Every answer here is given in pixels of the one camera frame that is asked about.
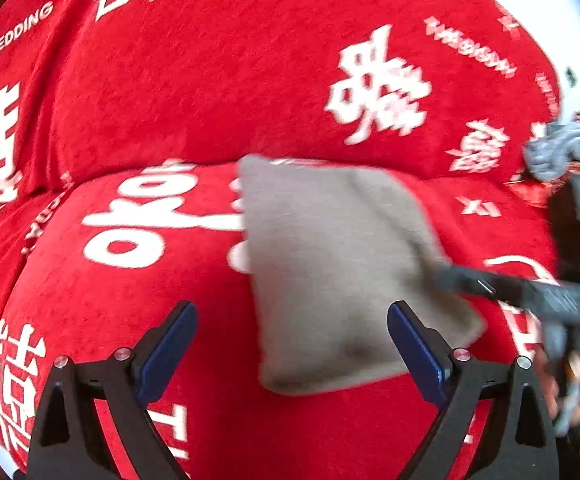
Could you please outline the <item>grey knit sweater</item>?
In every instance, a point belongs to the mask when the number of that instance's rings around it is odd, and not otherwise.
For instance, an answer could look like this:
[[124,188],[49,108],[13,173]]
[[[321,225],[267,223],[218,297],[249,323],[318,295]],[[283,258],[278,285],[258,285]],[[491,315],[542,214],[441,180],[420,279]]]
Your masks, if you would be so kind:
[[405,373],[386,325],[403,300],[454,347],[485,324],[436,286],[447,263],[416,197],[377,169],[239,161],[259,327],[259,378],[313,394]]

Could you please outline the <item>red embroidered cushion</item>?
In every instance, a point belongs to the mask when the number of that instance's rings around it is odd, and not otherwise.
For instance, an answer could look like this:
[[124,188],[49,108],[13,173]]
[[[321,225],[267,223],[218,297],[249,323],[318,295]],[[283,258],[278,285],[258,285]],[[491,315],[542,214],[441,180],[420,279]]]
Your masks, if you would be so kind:
[[531,207],[546,209],[552,196],[570,180],[570,177],[579,174],[580,167],[573,166],[563,176],[555,180],[540,181],[524,170],[520,174],[515,174],[504,185],[511,193],[517,195]]

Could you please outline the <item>grey blue crumpled cloth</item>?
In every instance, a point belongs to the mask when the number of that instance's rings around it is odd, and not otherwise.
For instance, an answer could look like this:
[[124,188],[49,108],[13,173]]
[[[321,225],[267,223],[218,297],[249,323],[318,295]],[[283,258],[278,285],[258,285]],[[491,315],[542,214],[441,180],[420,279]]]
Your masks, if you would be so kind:
[[523,159],[537,180],[562,177],[571,162],[580,162],[580,122],[550,122],[542,136],[525,143]]

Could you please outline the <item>red wedding blanket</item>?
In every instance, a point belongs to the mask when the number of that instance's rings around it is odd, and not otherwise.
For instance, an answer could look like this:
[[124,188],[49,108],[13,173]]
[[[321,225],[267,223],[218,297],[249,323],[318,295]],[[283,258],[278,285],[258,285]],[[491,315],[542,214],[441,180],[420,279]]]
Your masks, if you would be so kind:
[[[27,467],[59,356],[108,358],[181,300],[198,330],[149,414],[194,479],[394,479],[435,408],[404,374],[283,394],[262,347],[239,161],[386,172],[446,257],[556,270],[504,185],[561,110],[504,0],[8,0],[0,9],[0,451]],[[530,318],[483,300],[467,347]]]

